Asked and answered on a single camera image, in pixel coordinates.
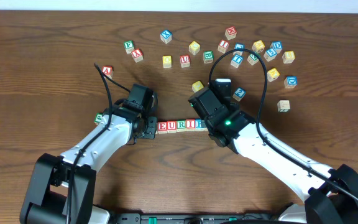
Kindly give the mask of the blue P wooden block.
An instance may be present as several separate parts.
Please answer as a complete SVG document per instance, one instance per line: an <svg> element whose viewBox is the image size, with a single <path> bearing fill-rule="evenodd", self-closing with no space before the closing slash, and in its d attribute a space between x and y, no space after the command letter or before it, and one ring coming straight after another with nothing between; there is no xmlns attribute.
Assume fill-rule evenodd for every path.
<svg viewBox="0 0 358 224"><path fill-rule="evenodd" d="M202 119L195 120L195 131L207 131L205 122Z"/></svg>

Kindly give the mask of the red E wooden block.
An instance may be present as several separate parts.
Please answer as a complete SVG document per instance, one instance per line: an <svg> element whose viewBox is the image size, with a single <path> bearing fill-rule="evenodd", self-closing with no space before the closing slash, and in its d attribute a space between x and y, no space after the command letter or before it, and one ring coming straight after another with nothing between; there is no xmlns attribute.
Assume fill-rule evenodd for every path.
<svg viewBox="0 0 358 224"><path fill-rule="evenodd" d="M159 121L157 126L157 131L159 134L166 134L167 133L167 122L166 121Z"/></svg>

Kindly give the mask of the green R wooden block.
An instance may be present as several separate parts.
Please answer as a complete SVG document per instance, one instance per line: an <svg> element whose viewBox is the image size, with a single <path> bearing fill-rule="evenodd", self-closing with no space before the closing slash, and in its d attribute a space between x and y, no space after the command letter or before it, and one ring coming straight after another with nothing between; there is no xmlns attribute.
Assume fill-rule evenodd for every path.
<svg viewBox="0 0 358 224"><path fill-rule="evenodd" d="M185 131L186 131L186 121L177 120L177 132L185 132Z"/></svg>

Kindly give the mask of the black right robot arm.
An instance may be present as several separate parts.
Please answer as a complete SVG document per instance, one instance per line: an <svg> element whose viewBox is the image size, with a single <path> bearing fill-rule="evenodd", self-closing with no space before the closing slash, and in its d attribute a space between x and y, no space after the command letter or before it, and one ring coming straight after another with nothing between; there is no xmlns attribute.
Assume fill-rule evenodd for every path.
<svg viewBox="0 0 358 224"><path fill-rule="evenodd" d="M358 223L358 173L316 162L271 135L260 123L230 102L230 88L205 87L189 98L220 147L268 170L303 201L279 215L282 223Z"/></svg>

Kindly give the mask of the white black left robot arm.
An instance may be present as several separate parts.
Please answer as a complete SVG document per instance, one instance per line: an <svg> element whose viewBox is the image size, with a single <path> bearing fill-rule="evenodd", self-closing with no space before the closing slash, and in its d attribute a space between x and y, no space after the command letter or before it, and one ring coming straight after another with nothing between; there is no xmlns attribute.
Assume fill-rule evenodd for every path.
<svg viewBox="0 0 358 224"><path fill-rule="evenodd" d="M35 163L20 213L21 223L109 223L111 212L93 203L96 176L122 146L138 139L154 139L157 94L132 86L96 116L92 132L59 156L43 154Z"/></svg>

